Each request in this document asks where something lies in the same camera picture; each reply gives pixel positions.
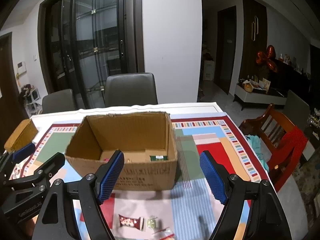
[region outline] screw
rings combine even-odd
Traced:
[[[263,179],[262,180],[262,184],[265,185],[265,186],[269,186],[270,185],[270,181],[267,180],[267,179]]]
[[[93,173],[89,173],[89,174],[87,174],[87,175],[85,176],[85,178],[86,178],[87,180],[92,180],[92,179],[94,178],[94,174],[93,174]]]
[[[40,191],[44,191],[44,189],[45,189],[45,185],[41,185],[41,186],[39,187],[39,190],[40,190]]]
[[[230,174],[230,179],[237,180],[239,177],[237,174]]]
[[[56,179],[56,180],[54,181],[54,184],[55,184],[55,185],[60,185],[61,182],[62,182],[62,179]]]

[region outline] brown door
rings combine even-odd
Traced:
[[[218,12],[217,57],[214,82],[229,94],[236,52],[236,6]]]
[[[255,0],[243,0],[244,33],[239,78],[259,76],[256,65],[257,52],[267,49],[268,22],[267,8]]]
[[[19,91],[17,88],[11,53],[11,34],[0,37],[0,152],[4,149],[4,143],[14,129],[28,115],[19,103]]]

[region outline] blue gripper pad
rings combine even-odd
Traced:
[[[113,161],[113,163],[111,164],[111,167],[108,169],[108,172],[106,173],[104,178],[101,180],[100,192],[97,196],[100,203],[103,203],[106,199],[110,198],[113,187],[116,184],[116,181],[120,175],[120,172],[122,171],[123,166],[124,166],[124,154],[123,152],[119,151],[118,155],[116,156],[116,159]]]
[[[214,198],[219,200],[221,204],[224,205],[228,200],[225,194],[225,185],[218,172],[214,168],[213,164],[210,162],[209,158],[204,152],[200,154],[200,167],[205,178],[207,179]]]
[[[27,144],[25,147],[15,151],[12,155],[12,163],[20,163],[24,159],[28,158],[36,150],[36,146],[33,143]]]

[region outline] dining table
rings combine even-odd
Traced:
[[[157,229],[169,228],[176,240],[208,239],[221,215],[223,205],[216,200],[199,165],[199,154],[209,150],[229,173],[243,180],[259,183],[270,180],[257,155],[242,132],[216,103],[173,103],[146,106],[116,106],[96,109],[33,115],[38,134],[33,139],[36,151],[16,165],[10,179],[32,175],[56,152],[64,153],[82,119],[88,115],[166,112],[175,130],[179,174],[174,187],[164,191],[114,190],[101,206],[105,221],[115,239],[156,239],[155,230],[146,221],[154,218]],[[64,182],[81,176],[65,161],[55,174]],[[73,200],[82,240],[90,239],[79,200]],[[235,239],[242,239],[249,216],[250,203],[244,202]],[[119,215],[145,220],[142,230],[121,227]]]

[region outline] gray chair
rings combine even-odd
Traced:
[[[157,105],[155,78],[152,73],[108,76],[105,104],[110,106]]]
[[[284,113],[300,130],[304,131],[310,114],[310,108],[305,101],[289,90],[282,113]]]
[[[77,110],[72,89],[51,93],[42,99],[42,113],[58,113]]]

